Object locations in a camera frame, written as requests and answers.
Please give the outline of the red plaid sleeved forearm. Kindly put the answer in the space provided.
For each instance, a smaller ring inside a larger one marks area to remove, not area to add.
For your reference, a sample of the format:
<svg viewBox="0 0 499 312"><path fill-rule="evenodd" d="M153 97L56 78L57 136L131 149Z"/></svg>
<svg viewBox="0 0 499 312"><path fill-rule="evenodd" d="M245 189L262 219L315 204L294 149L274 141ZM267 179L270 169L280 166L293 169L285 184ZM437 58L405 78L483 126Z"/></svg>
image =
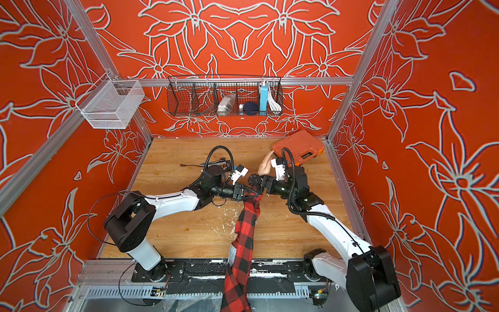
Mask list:
<svg viewBox="0 0 499 312"><path fill-rule="evenodd" d="M253 260L255 225L260 215L262 196L244 203L235 225L235 240L231 243L227 259L226 277L221 311L251 311L247 299L247 285Z"/></svg>

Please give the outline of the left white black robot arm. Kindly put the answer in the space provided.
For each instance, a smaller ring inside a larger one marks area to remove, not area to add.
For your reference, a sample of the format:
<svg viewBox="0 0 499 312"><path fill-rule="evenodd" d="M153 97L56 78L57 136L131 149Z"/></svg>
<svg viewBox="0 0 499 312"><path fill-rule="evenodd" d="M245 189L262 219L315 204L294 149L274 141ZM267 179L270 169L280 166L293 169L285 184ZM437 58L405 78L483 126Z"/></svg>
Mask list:
<svg viewBox="0 0 499 312"><path fill-rule="evenodd" d="M167 269L164 258L147 239L151 224L173 214L203 209L216 197L234 202L257 198L258 192L238 182L248 170L234 164L230 150L216 146L208 154L200 176L189 186L179 192L154 196L131 191L110 212L103 227L120 252L130 256L148 274L163 276Z"/></svg>

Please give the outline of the black wrist watch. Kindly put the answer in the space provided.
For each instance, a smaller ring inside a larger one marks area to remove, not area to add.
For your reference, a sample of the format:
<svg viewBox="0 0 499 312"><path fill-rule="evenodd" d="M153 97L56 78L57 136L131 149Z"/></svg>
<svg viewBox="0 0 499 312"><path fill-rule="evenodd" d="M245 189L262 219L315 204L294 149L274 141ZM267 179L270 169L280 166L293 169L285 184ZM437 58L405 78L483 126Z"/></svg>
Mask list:
<svg viewBox="0 0 499 312"><path fill-rule="evenodd" d="M248 178L248 184L251 187L261 188L261 185L262 185L262 176L259 176L257 174L252 174Z"/></svg>

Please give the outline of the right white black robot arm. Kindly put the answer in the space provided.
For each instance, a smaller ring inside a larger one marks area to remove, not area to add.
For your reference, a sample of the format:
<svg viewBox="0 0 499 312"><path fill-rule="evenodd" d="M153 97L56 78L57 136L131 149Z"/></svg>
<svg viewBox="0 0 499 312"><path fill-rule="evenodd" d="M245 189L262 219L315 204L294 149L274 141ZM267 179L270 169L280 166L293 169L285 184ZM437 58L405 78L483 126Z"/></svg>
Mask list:
<svg viewBox="0 0 499 312"><path fill-rule="evenodd" d="M382 246L373 246L348 229L311 192L307 174L294 162L288 148L274 158L269 152L256 175L249 178L258 191L278 195L288 210L322 234L337 251L335 259L317 248L304 256L305 275L311 279L326 278L343 288L358 311L379 311L401 296L400 284L390 253Z"/></svg>

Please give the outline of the mannequin hand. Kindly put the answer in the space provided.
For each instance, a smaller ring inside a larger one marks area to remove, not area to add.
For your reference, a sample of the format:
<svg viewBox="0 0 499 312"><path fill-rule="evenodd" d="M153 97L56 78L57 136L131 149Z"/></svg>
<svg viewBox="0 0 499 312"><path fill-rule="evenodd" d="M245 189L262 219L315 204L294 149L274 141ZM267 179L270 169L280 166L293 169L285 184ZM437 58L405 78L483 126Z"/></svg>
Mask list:
<svg viewBox="0 0 499 312"><path fill-rule="evenodd" d="M270 174L270 171L272 169L273 155L274 155L274 152L272 150L267 153L267 155L265 156L265 158L262 160L261 164L259 165L259 169L257 171L258 175L268 176Z"/></svg>

